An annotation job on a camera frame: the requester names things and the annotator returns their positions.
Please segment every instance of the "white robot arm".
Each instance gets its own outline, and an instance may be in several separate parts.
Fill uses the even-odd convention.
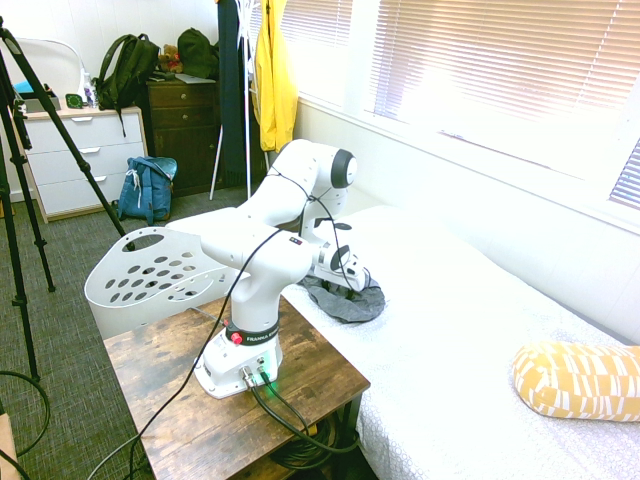
[[[350,247],[339,243],[337,235],[325,239],[315,233],[318,219],[332,218],[344,209],[357,168],[355,157],[346,150],[294,140],[237,211],[271,226],[300,217],[300,236],[318,250],[310,273],[359,292],[368,279]]]
[[[249,275],[232,293],[231,321],[209,342],[195,369],[210,395],[223,398],[246,389],[239,373],[245,366],[253,371],[262,367],[272,380],[277,378],[282,361],[278,307],[284,287],[308,273],[356,291],[365,287],[365,269],[348,245],[314,232],[317,219],[344,208],[356,170],[349,152],[294,140],[247,202],[167,225],[199,235],[203,251],[224,265],[241,269],[254,255],[246,265]],[[301,215],[300,236],[275,228]]]

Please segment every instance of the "stuffed toy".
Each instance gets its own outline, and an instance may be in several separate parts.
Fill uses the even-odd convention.
[[[164,53],[158,55],[160,70],[163,72],[182,73],[184,68],[178,55],[178,47],[165,45]]]

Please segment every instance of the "blue backpack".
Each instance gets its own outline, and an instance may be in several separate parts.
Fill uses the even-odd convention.
[[[125,215],[154,220],[169,220],[171,185],[178,170],[173,158],[138,157],[127,160],[129,170],[124,179],[118,218]]]

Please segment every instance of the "yellow jacket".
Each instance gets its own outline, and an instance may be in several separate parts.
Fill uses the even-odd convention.
[[[296,122],[298,89],[280,30],[286,4],[287,0],[262,0],[262,26],[256,46],[258,94],[254,97],[254,111],[260,124],[260,146],[264,151],[279,152],[293,139]]]

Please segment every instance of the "tripod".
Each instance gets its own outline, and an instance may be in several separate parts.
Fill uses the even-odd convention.
[[[45,92],[44,87],[38,80],[38,77],[31,68],[31,65],[29,65],[26,57],[24,56],[20,45],[13,37],[13,35],[11,35],[9,30],[2,27],[2,24],[3,20],[2,17],[0,17],[0,38],[9,49],[11,56],[14,58],[16,64],[22,71],[22,74],[31,85],[31,88],[33,89],[36,97],[38,98],[46,112],[49,114],[49,117],[58,129],[58,132],[62,136],[62,139],[67,145],[67,148],[73,155],[73,158],[78,164],[78,167],[85,174],[87,180],[89,181],[89,184],[93,188],[93,191],[98,196],[100,203],[109,215],[111,222],[116,227],[116,230],[118,230],[120,236],[124,236],[125,231],[122,228],[122,225],[120,224],[116,213],[110,207],[107,199],[104,197],[104,194],[100,190],[100,187],[93,178],[93,175],[91,175],[91,165],[89,165],[89,163],[87,163],[84,158],[82,158],[82,155],[78,151],[78,148],[73,143],[69,132],[67,132],[67,129],[62,123],[62,120],[60,120],[60,117],[58,116],[55,107],[53,106],[51,100]],[[38,247],[38,250],[40,252],[42,267],[47,278],[48,290],[50,292],[54,292],[56,287],[53,284],[51,271],[49,270],[49,264],[47,262],[47,256],[44,251],[44,246],[47,244],[47,242],[42,238],[42,235],[40,234],[36,212],[33,207],[31,194],[29,193],[29,185],[27,184],[27,178],[24,172],[24,164],[27,163],[27,158],[22,154],[18,145],[18,139],[16,138],[17,131],[22,147],[25,150],[29,150],[31,148],[31,141],[29,140],[29,135],[24,124],[25,116],[20,110],[20,106],[22,105],[22,103],[23,102],[14,94],[13,87],[11,86],[11,80],[9,79],[9,72],[7,70],[6,64],[4,63],[2,52],[0,52],[0,121],[4,126],[4,131],[6,133],[7,141],[9,144],[9,150],[11,152],[10,161],[16,167],[16,173],[18,174],[18,180],[20,181],[20,188],[22,188],[22,192],[24,194],[24,200],[27,205],[27,212],[29,213],[29,220],[31,222],[31,229],[33,230],[33,234],[35,237],[34,244]],[[20,315],[22,317],[22,328],[24,331],[25,344],[27,347],[27,355],[29,357],[29,369],[31,372],[31,378],[35,381],[38,381],[40,379],[40,376],[38,375],[36,357],[33,349],[33,338],[31,336],[29,312],[27,311],[27,295],[24,288],[24,279],[22,276],[22,268],[20,265],[20,252],[18,251],[16,229],[13,222],[13,216],[11,214],[11,189],[9,187],[9,181],[7,179],[7,170],[5,168],[5,163],[4,161],[2,161],[3,158],[4,155],[2,152],[2,146],[0,145],[0,196],[2,198],[2,206],[5,211],[5,226],[7,230],[9,252],[11,255],[11,268],[13,270],[13,279],[16,287],[16,296],[12,301],[12,305],[20,308]],[[130,244],[130,246],[128,247],[130,250],[133,249],[132,244]]]

